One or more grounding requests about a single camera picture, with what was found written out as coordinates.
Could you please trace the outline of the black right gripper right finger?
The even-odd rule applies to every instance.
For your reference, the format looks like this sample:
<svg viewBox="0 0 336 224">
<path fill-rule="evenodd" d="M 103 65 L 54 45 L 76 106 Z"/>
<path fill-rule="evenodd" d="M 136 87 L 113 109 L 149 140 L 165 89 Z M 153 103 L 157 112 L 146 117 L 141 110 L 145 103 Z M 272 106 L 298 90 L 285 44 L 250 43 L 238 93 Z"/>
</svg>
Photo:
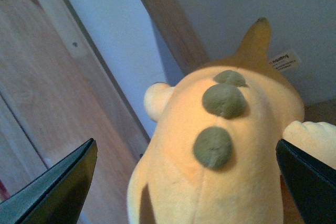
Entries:
<svg viewBox="0 0 336 224">
<path fill-rule="evenodd" d="M 304 223 L 335 223 L 335 169 L 284 139 L 276 157 Z"/>
</svg>

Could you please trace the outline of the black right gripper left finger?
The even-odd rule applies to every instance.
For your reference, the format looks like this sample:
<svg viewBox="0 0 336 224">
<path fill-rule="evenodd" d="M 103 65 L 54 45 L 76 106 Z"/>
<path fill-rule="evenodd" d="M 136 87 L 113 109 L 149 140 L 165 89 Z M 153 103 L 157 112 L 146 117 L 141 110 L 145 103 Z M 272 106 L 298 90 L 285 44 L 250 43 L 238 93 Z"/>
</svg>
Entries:
<svg viewBox="0 0 336 224">
<path fill-rule="evenodd" d="M 96 161 L 89 139 L 22 190 L 1 203 L 1 223 L 77 223 Z"/>
</svg>

